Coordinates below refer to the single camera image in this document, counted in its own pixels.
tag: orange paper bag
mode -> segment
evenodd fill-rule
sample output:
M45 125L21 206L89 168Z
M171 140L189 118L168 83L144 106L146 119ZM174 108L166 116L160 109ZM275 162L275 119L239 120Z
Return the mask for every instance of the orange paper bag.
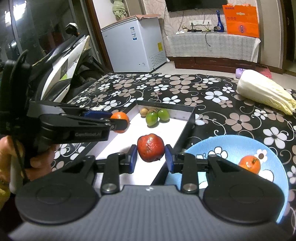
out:
M259 38L259 24L256 7L249 4L223 5L227 33Z

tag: television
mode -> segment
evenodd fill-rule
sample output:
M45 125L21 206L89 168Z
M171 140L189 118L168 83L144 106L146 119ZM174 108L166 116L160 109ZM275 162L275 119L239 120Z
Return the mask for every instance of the television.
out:
M200 8L222 8L227 0L165 0L168 12Z

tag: blue plate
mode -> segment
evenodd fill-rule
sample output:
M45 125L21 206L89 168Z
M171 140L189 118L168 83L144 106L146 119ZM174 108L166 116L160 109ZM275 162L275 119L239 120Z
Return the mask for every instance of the blue plate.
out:
M248 137L225 135L203 140L190 147L186 153L203 159L206 159L209 154L216 154L235 164L238 164L244 156L256 156L261 163L259 175L277 184L285 195L285 203L276 222L281 221L287 206L289 184L281 161L267 146ZM176 185L180 189L181 179L182 174L169 173L165 185ZM204 172L198 173L198 180L200 189L208 186Z

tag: green fruit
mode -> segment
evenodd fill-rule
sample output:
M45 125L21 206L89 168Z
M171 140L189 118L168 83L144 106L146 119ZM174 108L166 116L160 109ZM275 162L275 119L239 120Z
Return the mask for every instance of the green fruit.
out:
M146 123L148 126L156 124L158 121L158 115L156 112L150 112L146 115Z
M161 121L167 121L170 119L170 115L169 115L168 111L165 109L161 109L158 112L158 117L160 118Z

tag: blue bottle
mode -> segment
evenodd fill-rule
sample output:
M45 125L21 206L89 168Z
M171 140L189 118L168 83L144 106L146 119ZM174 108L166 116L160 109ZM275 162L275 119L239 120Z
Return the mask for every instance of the blue bottle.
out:
M217 32L223 33L224 31L224 26L221 22L221 18L220 18L220 11L217 10L217 16L218 16L218 25L217 25Z

